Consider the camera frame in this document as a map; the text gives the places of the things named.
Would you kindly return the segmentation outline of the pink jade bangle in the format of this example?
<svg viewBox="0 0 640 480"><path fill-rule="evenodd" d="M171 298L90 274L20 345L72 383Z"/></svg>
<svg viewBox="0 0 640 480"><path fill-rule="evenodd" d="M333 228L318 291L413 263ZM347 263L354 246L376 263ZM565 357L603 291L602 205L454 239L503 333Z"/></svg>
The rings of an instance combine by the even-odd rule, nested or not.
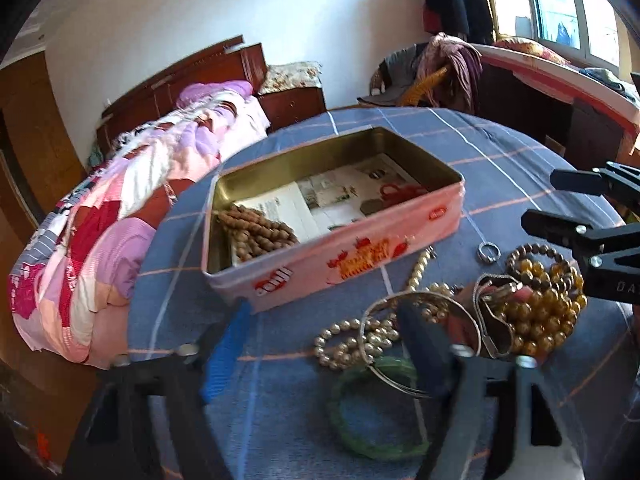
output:
<svg viewBox="0 0 640 480"><path fill-rule="evenodd" d="M454 301L461 308L454 308L450 320L447 322L447 332L455 344L478 350L482 344L482 332L480 321L474 310L473 290L474 283L467 284L454 296ZM505 322L497 322L491 318L485 320L486 332L499 351L508 350L507 344L512 342L512 336Z"/></svg>

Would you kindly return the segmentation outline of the green jade bangle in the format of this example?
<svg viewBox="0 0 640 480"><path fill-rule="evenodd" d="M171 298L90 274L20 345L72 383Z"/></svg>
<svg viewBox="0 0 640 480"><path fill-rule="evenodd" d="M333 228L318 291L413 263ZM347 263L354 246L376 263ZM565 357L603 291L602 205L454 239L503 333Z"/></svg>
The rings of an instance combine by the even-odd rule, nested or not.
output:
<svg viewBox="0 0 640 480"><path fill-rule="evenodd" d="M356 455L391 463L422 457L430 447L414 399L359 364L337 378L328 419L341 445Z"/></svg>

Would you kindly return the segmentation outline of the thin silver bangle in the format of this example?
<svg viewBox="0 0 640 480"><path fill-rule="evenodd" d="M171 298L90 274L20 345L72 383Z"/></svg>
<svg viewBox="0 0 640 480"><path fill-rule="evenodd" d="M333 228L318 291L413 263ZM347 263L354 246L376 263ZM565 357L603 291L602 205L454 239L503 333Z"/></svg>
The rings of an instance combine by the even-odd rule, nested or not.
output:
<svg viewBox="0 0 640 480"><path fill-rule="evenodd" d="M444 283L426 289L409 288L371 304L363 313L358 351L367 368L387 385L418 399L435 399L447 393L452 378L450 352L479 356L478 350L455 344L447 332L452 310L461 308L454 301L454 290ZM390 367L384 352L402 344L407 352L405 368L412 370L402 379Z"/></svg>

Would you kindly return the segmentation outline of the red cord coin pendant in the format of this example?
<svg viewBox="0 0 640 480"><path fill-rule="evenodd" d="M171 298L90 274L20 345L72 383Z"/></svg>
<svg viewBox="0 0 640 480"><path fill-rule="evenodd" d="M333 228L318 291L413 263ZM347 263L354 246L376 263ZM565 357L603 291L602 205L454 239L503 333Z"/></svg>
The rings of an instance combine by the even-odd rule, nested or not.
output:
<svg viewBox="0 0 640 480"><path fill-rule="evenodd" d="M384 184L380 187L380 196L364 200L360 212L365 216L376 214L384 209L408 202L427 193L427 189L418 184Z"/></svg>

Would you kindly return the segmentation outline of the blue plaid tablecloth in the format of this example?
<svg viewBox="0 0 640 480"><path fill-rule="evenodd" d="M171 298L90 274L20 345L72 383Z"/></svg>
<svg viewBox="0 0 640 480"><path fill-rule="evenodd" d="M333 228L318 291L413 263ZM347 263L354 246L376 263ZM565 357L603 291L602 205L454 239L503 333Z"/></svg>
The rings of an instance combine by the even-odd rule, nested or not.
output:
<svg viewBox="0 0 640 480"><path fill-rule="evenodd" d="M382 127L424 148L463 174L465 200L457 232L436 246L427 283L462 285L484 272L480 243L503 252L527 242L521 214L540 208L616 226L620 215L601 197L555 191L562 158L523 133L451 110L344 110L281 130L231 159L232 166L307 141ZM157 358L192 342L224 304L201 270L209 180L186 190L160 224L134 285L128 349ZM311 355L331 325L356 318L373 301L405 287L419 249L410 242L352 234L309 270L286 266L250 284L251 302L294 286L299 300L255 315L231 382L206 413L238 479L408 479L416 460L380 463L344 448L326 409L336 374ZM312 292L313 280L321 289ZM575 333L544 363L560 412L590 479L634 479L639 455L639 347L626 304L591 300Z"/></svg>

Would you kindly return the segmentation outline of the pink white desk cover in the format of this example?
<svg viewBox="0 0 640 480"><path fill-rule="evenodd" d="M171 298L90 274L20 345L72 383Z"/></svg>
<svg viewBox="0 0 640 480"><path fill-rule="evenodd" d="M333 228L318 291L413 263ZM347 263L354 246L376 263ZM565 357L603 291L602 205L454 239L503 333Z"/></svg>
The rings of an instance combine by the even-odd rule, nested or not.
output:
<svg viewBox="0 0 640 480"><path fill-rule="evenodd" d="M587 102L608 118L617 122L632 143L639 134L639 107L626 96L608 88L573 65L559 65L543 58L521 52L473 44L482 55L482 62L505 68L520 81L529 84L557 100L573 103L576 99Z"/></svg>

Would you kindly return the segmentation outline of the floral pillow on desk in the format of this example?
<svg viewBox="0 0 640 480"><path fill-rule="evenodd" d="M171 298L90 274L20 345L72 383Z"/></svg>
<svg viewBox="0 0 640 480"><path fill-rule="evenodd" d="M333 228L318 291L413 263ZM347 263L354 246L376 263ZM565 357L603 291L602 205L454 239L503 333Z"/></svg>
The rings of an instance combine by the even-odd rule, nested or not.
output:
<svg viewBox="0 0 640 480"><path fill-rule="evenodd" d="M523 37L504 37L498 39L492 44L496 48L503 48L515 52L525 53L527 55L536 56L536 58L543 58L546 61L567 65L568 62L561 55L555 51L543 46L535 40Z"/></svg>

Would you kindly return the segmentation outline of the purple pink garment on chair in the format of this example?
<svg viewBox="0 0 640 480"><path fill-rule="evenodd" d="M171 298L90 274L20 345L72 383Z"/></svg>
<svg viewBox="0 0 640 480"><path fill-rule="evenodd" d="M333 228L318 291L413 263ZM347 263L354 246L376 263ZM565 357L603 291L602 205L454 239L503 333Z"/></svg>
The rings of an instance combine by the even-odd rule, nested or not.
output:
<svg viewBox="0 0 640 480"><path fill-rule="evenodd" d="M454 100L459 101L460 110L474 114L483 73L482 55L472 44L444 32L433 36L416 66L416 81L434 75L448 67L454 83Z"/></svg>

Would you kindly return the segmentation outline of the pink patchwork quilt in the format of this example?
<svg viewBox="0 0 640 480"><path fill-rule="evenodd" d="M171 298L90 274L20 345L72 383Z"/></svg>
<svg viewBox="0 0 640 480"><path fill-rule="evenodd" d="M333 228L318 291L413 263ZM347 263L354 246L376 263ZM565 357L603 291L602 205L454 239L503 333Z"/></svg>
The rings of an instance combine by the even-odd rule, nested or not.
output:
<svg viewBox="0 0 640 480"><path fill-rule="evenodd" d="M180 195L265 139L254 97L221 91L122 133L104 164L60 200L8 276L32 351L107 367L127 347L129 305L160 222Z"/></svg>

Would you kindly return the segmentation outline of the wicker chair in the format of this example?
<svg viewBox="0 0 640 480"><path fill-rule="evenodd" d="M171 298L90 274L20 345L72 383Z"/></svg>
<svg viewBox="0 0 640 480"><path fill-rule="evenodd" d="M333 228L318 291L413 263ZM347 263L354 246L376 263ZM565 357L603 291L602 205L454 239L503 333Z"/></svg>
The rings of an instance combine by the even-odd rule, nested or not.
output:
<svg viewBox="0 0 640 480"><path fill-rule="evenodd" d="M378 68L372 75L369 94L360 101L377 107L417 106L426 99L426 94L444 82L451 73L451 66L444 66L435 73L418 79L408 87L386 87L383 71Z"/></svg>

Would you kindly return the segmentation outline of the printed paper in tin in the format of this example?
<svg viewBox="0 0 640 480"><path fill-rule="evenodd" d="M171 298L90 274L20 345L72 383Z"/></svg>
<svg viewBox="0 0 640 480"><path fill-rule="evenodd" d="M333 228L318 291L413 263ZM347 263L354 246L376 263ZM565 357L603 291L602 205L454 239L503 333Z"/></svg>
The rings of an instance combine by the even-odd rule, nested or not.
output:
<svg viewBox="0 0 640 480"><path fill-rule="evenodd" d="M381 154L236 200L233 205L261 214L270 222L271 231L288 228L299 243L307 243L369 217L360 212L361 203L378 198L380 187L389 183L419 184L390 156Z"/></svg>

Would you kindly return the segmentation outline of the grey garment on chair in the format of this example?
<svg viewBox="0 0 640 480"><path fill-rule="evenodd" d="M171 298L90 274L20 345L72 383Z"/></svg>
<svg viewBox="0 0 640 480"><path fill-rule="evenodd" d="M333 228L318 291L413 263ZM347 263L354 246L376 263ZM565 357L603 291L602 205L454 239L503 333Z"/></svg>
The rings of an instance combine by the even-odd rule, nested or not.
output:
<svg viewBox="0 0 640 480"><path fill-rule="evenodd" d="M399 106L402 96L416 81L420 57L427 42L412 44L383 58L370 78L369 93L360 96L360 105L373 107Z"/></svg>

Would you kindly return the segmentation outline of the brown wooden wardrobe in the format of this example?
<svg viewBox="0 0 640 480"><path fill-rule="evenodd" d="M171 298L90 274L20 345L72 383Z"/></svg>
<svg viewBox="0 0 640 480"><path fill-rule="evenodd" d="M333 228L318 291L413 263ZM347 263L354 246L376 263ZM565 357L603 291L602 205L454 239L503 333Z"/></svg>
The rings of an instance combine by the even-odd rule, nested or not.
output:
<svg viewBox="0 0 640 480"><path fill-rule="evenodd" d="M21 242L87 177L42 52L1 70L1 210Z"/></svg>

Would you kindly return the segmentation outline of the purple pillow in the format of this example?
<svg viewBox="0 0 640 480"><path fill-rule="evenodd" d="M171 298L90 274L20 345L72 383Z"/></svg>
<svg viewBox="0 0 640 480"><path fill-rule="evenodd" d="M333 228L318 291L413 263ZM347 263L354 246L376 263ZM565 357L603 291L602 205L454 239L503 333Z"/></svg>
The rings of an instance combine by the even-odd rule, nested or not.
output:
<svg viewBox="0 0 640 480"><path fill-rule="evenodd" d="M176 107L186 108L195 102L213 96L221 91L233 91L246 99L253 94L254 88L252 84L246 80L227 80L223 82L209 82L208 84L196 82L195 84L189 84L181 90L178 99L176 99Z"/></svg>

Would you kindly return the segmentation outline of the window with metal frame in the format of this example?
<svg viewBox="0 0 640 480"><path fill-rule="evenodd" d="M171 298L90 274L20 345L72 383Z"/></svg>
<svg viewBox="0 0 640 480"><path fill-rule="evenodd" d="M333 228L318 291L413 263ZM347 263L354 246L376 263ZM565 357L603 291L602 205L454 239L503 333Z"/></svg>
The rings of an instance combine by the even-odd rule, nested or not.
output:
<svg viewBox="0 0 640 480"><path fill-rule="evenodd" d="M630 81L639 43L608 0L488 0L498 39L535 40L576 66Z"/></svg>

